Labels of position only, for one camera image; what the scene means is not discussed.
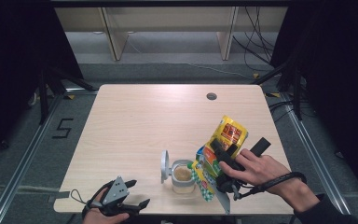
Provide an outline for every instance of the open jar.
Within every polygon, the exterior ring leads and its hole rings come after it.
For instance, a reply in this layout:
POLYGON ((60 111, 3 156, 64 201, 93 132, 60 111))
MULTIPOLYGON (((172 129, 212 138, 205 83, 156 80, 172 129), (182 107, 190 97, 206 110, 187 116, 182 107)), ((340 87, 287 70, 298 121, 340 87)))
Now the open jar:
POLYGON ((191 171, 187 165, 193 161, 179 160, 174 161, 172 168, 170 168, 170 159, 168 151, 164 150, 161 154, 161 184, 168 179, 170 175, 172 178, 172 189, 176 193, 191 193, 195 188, 195 181, 191 178, 191 171))

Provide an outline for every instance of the black sleeve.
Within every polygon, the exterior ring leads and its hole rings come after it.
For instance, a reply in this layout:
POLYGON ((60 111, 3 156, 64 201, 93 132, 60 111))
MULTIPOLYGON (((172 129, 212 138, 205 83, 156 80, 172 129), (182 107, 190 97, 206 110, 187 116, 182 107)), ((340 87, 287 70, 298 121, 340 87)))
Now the black sleeve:
POLYGON ((351 215, 342 215, 324 194, 317 196, 319 203, 310 210, 297 213, 296 217, 307 224, 358 224, 358 219, 351 215))

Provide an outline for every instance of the hand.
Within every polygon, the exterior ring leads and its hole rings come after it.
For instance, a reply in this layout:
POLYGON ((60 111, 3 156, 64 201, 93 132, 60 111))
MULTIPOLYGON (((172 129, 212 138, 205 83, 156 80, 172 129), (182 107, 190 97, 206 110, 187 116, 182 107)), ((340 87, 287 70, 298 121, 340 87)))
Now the hand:
MULTIPOLYGON (((248 149, 243 149, 237 155, 235 161, 246 170, 234 170, 223 161, 219 162, 220 168, 226 175, 245 181, 253 186, 262 185, 281 175, 290 173, 289 169, 272 157, 267 155, 257 157, 248 149)), ((304 212, 319 202, 319 199, 310 188, 297 178, 283 181, 267 189, 267 192, 281 196, 297 212, 304 212)))
MULTIPOLYGON (((101 193, 95 197, 95 200, 100 201, 106 190, 107 189, 103 189, 101 193)), ((84 217, 83 224, 118 224, 129 217, 130 215, 127 213, 118 214, 113 217, 106 217, 98 208, 91 208, 84 217)))

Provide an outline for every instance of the colorful food package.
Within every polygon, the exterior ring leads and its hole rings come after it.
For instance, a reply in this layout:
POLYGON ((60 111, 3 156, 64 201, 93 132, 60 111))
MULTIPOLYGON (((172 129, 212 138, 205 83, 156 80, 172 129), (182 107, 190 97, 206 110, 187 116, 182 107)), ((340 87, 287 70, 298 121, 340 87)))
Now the colorful food package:
POLYGON ((196 160, 191 165, 192 178, 199 185, 205 201, 209 202, 214 196, 211 183, 223 173, 210 144, 217 138, 223 150, 234 159, 247 136, 248 131, 242 125, 225 115, 211 139, 197 151, 196 160))

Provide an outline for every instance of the wooden tabletop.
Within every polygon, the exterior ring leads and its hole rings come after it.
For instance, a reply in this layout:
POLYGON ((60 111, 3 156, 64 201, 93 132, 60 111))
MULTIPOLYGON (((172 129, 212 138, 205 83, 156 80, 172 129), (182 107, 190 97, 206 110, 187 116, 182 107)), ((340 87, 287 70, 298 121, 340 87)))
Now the wooden tabletop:
MULTIPOLYGON (((171 178, 161 184, 161 152, 176 160, 195 160, 196 151, 213 134, 224 115, 244 126, 251 148, 261 137, 271 155, 289 167, 265 96, 256 85, 103 85, 89 113, 60 191, 78 189, 88 200, 105 183, 121 175, 137 180, 126 204, 150 199, 142 214, 224 215, 216 198, 205 202, 196 187, 190 194, 172 190, 171 178), (215 100, 207 98, 216 94, 215 100)), ((231 199, 232 215, 291 214, 281 198, 259 193, 231 199)), ((83 204, 57 199, 54 209, 79 213, 83 204)))

